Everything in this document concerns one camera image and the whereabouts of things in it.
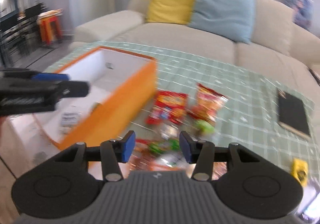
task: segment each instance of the red snack bag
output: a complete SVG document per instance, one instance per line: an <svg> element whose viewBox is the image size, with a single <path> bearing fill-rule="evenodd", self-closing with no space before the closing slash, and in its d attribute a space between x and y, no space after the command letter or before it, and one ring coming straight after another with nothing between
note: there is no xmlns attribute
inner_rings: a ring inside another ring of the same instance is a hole
<svg viewBox="0 0 320 224"><path fill-rule="evenodd" d="M214 124L218 110L222 108L227 101L228 99L224 95L198 84L198 92L196 95L197 104L191 109L191 115Z"/></svg>
<svg viewBox="0 0 320 224"><path fill-rule="evenodd" d="M187 94L159 91L147 124L156 125L166 119L174 124L181 123L186 114L187 98Z"/></svg>

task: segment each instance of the sofa armrest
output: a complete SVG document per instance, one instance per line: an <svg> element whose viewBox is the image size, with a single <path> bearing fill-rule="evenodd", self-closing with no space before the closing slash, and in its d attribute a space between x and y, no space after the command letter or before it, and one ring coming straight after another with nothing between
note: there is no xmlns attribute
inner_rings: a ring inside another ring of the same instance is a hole
<svg viewBox="0 0 320 224"><path fill-rule="evenodd" d="M75 28L74 41L95 42L109 40L145 23L144 15L125 10L105 15Z"/></svg>
<svg viewBox="0 0 320 224"><path fill-rule="evenodd" d="M150 0L130 0L128 10L133 10L147 16Z"/></svg>
<svg viewBox="0 0 320 224"><path fill-rule="evenodd" d="M293 26L290 55L309 68L313 64L320 64L320 39L296 24Z"/></svg>

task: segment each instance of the chip bag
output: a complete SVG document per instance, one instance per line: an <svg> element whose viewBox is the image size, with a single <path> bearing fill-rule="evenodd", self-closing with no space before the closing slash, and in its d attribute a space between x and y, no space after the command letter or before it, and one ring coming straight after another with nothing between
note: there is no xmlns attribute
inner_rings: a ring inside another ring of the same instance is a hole
<svg viewBox="0 0 320 224"><path fill-rule="evenodd" d="M293 159L291 175L305 187L308 183L308 163L298 158Z"/></svg>
<svg viewBox="0 0 320 224"><path fill-rule="evenodd" d="M186 115L187 94L159 91L147 124L157 125L162 120L180 124Z"/></svg>
<svg viewBox="0 0 320 224"><path fill-rule="evenodd" d="M217 112L221 109L228 99L201 84L198 84L198 92L196 94L196 105L190 111L190 114L197 119L205 120L214 125Z"/></svg>

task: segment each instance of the sofa cushion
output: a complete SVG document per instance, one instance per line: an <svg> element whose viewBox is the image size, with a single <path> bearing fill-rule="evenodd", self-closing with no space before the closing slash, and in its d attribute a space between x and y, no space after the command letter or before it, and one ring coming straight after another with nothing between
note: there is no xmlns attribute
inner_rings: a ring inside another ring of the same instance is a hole
<svg viewBox="0 0 320 224"><path fill-rule="evenodd" d="M74 41L109 40L145 22L142 13L125 10L89 21L75 28Z"/></svg>
<svg viewBox="0 0 320 224"><path fill-rule="evenodd" d="M235 62L233 41L184 25L146 23L111 40L179 50L230 64Z"/></svg>
<svg viewBox="0 0 320 224"><path fill-rule="evenodd" d="M147 21L187 24L194 0L150 0Z"/></svg>
<svg viewBox="0 0 320 224"><path fill-rule="evenodd" d="M195 0L189 27L250 43L255 0Z"/></svg>
<svg viewBox="0 0 320 224"><path fill-rule="evenodd" d="M293 10L274 0L256 0L251 41L289 55L293 33Z"/></svg>
<svg viewBox="0 0 320 224"><path fill-rule="evenodd" d="M290 88L297 89L297 84L292 76L290 57L276 52L267 47L251 43L236 44L236 65L262 74Z"/></svg>
<svg viewBox="0 0 320 224"><path fill-rule="evenodd" d="M320 87L302 62L257 44L236 44L236 65L301 92L320 105Z"/></svg>
<svg viewBox="0 0 320 224"><path fill-rule="evenodd" d="M304 28L293 24L290 55L308 67L320 64L320 39Z"/></svg>

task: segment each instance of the orange stool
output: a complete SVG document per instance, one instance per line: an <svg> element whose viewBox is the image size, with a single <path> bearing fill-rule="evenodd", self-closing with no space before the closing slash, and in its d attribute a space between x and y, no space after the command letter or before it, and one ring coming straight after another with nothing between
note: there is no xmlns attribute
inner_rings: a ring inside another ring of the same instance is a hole
<svg viewBox="0 0 320 224"><path fill-rule="evenodd" d="M45 41L47 45L51 44L54 35L57 39L62 39L60 24L56 15L40 18L39 26L42 42Z"/></svg>

